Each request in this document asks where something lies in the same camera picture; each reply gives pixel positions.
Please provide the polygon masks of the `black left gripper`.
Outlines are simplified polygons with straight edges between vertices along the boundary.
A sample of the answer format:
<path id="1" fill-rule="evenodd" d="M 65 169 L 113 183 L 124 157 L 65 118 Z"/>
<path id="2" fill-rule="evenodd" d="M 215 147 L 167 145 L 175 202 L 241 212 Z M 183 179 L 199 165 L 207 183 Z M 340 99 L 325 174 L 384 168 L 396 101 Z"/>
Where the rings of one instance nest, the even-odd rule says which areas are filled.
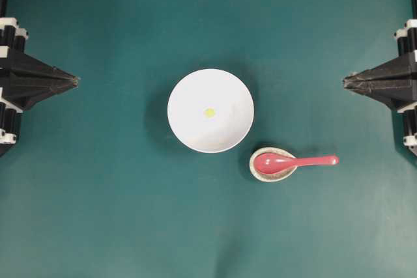
<path id="1" fill-rule="evenodd" d="M 28 38 L 16 18 L 1 18 L 1 157 L 19 141 L 24 111 L 78 86 L 76 76 L 23 53 Z M 12 72 L 54 79 L 11 79 Z"/>

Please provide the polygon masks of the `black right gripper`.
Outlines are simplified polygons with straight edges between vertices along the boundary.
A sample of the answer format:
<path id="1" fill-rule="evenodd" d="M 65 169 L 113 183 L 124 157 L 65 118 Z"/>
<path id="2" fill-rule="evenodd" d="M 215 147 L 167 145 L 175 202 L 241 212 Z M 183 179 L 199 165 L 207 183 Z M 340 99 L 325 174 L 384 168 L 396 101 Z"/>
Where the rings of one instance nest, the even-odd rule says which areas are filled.
<path id="1" fill-rule="evenodd" d="M 343 87 L 400 113 L 403 144 L 416 156 L 416 19 L 407 20 L 394 37 L 399 57 L 345 77 Z"/>

